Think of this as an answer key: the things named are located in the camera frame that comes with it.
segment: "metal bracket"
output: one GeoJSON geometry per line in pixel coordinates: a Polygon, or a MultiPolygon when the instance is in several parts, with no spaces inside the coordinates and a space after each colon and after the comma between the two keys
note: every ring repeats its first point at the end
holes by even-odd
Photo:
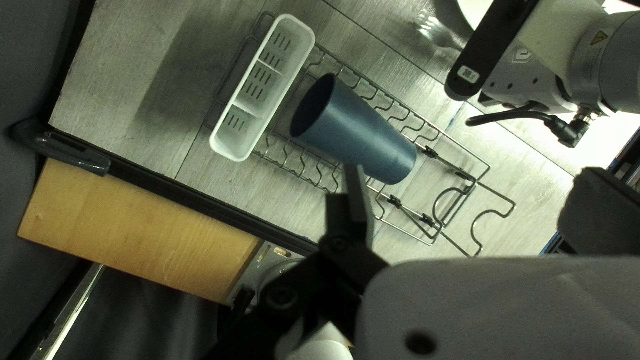
{"type": "Polygon", "coordinates": [[[251,301],[251,305],[255,306],[258,302],[260,290],[264,285],[298,264],[304,258],[304,256],[279,247],[274,243],[263,241],[262,246],[260,246],[240,279],[227,295],[225,302],[233,304],[238,292],[244,287],[254,290],[258,295],[251,301]]]}

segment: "warning label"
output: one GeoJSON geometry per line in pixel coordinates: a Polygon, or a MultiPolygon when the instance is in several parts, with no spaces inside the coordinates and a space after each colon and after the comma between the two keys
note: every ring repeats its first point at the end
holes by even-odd
{"type": "Polygon", "coordinates": [[[596,36],[593,37],[593,40],[591,41],[591,45],[595,45],[606,38],[608,38],[607,34],[603,33],[602,30],[600,30],[596,33],[596,36]]]}

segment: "screw hole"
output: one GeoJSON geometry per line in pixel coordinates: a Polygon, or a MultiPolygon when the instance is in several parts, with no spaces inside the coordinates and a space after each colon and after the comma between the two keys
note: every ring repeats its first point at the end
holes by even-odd
{"type": "Polygon", "coordinates": [[[418,355],[429,355],[436,350],[436,343],[431,337],[414,332],[404,339],[404,345],[409,351],[418,355]]]}

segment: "blue cup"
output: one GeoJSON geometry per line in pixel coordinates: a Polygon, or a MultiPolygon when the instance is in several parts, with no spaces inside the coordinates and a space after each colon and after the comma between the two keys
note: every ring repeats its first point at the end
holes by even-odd
{"type": "Polygon", "coordinates": [[[334,74],[319,78],[300,101],[289,134],[364,173],[397,184],[411,172],[415,145],[334,74]]]}

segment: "black clip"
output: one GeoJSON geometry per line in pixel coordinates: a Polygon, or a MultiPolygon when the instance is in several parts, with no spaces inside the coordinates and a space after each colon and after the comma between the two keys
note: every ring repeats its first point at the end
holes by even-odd
{"type": "Polygon", "coordinates": [[[400,202],[400,199],[398,199],[397,197],[395,197],[393,195],[389,195],[389,198],[387,199],[387,202],[389,204],[395,206],[398,209],[402,206],[402,202],[400,202]]]}
{"type": "Polygon", "coordinates": [[[463,172],[456,171],[456,175],[462,180],[471,181],[471,178],[463,172]]]}
{"type": "Polygon", "coordinates": [[[425,154],[426,156],[429,156],[430,158],[438,157],[438,153],[428,146],[424,147],[424,150],[422,150],[422,153],[425,154]]]}
{"type": "Polygon", "coordinates": [[[425,213],[422,213],[422,216],[418,220],[420,220],[421,222],[424,222],[428,226],[431,226],[431,227],[435,226],[433,219],[431,219],[431,217],[425,213]]]}

